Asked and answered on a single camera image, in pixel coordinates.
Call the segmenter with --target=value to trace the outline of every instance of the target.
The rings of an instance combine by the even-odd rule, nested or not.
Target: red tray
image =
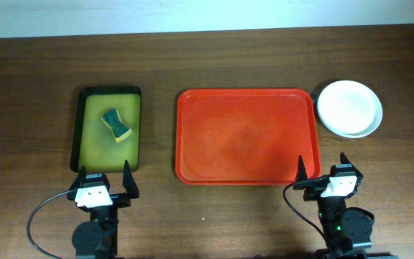
[[[187,184],[278,185],[298,156],[321,171],[313,102],[303,90],[193,89],[178,99],[175,172]]]

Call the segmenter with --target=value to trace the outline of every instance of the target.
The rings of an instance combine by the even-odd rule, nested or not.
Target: sponge
[[[117,109],[107,111],[101,120],[111,130],[117,143],[125,140],[132,133],[132,130],[122,123]]]

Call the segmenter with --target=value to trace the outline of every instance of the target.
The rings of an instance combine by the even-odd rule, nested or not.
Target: brown tabletop
[[[266,29],[0,40],[0,258],[41,258],[30,212],[66,190],[78,89],[131,83],[143,92],[141,197],[119,210],[125,258],[297,258],[324,247],[282,199],[282,186],[188,186],[173,171],[176,96],[187,88],[296,87],[359,81],[383,121],[359,140],[317,123],[322,174],[344,151],[365,178],[347,200],[376,216],[370,252],[414,258],[414,25]],[[111,192],[121,174],[109,175]],[[318,223],[316,203],[288,196]],[[34,218],[41,247],[74,258],[88,215],[61,198]]]

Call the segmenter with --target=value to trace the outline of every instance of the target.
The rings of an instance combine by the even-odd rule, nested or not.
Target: white wall
[[[414,23],[414,0],[0,0],[0,37]]]

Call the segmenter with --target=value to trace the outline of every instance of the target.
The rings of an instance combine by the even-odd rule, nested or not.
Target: white plate
[[[355,81],[337,81],[322,90],[317,100],[322,123],[342,137],[365,137],[382,120],[382,106],[370,88]]]

